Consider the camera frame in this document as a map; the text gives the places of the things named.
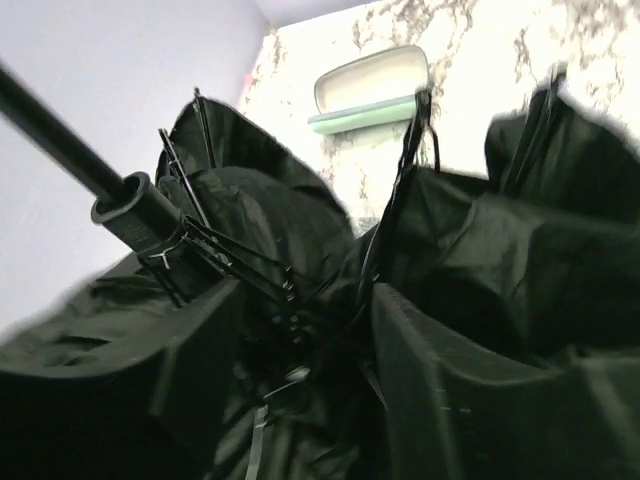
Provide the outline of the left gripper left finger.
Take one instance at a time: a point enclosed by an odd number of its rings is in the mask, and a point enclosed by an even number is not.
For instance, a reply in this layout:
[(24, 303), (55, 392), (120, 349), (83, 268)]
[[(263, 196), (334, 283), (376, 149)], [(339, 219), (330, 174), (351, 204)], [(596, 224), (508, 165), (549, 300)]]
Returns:
[(201, 479), (214, 467), (244, 292), (225, 280), (73, 366), (1, 371), (5, 479)]

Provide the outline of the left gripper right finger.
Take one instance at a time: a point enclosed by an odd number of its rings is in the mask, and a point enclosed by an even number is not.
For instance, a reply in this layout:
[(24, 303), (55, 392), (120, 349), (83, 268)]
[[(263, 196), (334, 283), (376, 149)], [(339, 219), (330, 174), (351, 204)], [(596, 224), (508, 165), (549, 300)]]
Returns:
[(388, 285), (372, 302), (396, 479), (635, 479), (639, 362), (540, 369), (431, 319)]

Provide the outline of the purple umbrella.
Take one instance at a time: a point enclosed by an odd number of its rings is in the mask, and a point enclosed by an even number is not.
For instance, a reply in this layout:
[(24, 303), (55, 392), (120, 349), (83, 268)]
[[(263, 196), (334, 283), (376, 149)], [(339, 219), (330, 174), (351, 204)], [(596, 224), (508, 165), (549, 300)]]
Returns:
[(393, 288), (481, 347), (540, 369), (639, 362), (639, 159), (560, 94), (494, 120), (486, 178), (421, 166), (414, 95), (381, 220), (355, 237), (324, 182), (233, 108), (196, 96), (155, 175), (118, 175), (12, 75), (2, 113), (95, 196), (130, 249), (6, 342), (4, 367), (73, 366), (225, 280), (244, 292), (213, 470), (201, 479), (396, 479), (372, 322)]

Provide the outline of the mint green umbrella case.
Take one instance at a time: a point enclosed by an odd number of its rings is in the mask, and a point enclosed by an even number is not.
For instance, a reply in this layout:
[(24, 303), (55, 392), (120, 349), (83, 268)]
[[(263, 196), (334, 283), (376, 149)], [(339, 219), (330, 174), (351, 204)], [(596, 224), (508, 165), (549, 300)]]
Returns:
[(317, 113), (308, 125), (317, 134), (335, 135), (409, 120), (414, 94), (430, 83), (429, 76), (426, 54), (416, 45), (351, 61), (316, 80)]

